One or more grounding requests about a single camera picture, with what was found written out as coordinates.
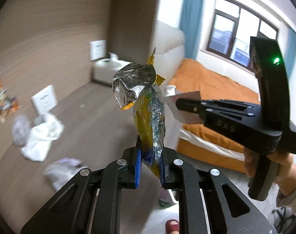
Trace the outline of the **right hand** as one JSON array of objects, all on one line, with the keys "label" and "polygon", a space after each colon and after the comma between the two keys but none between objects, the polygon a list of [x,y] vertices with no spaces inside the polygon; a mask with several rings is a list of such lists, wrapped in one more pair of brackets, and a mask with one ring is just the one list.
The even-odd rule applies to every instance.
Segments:
[{"label": "right hand", "polygon": [[[244,157],[247,177],[253,177],[257,167],[256,153],[245,148]],[[274,182],[285,197],[290,195],[296,189],[296,164],[293,163],[293,154],[284,150],[276,150],[268,155],[268,158],[280,165]]]}]

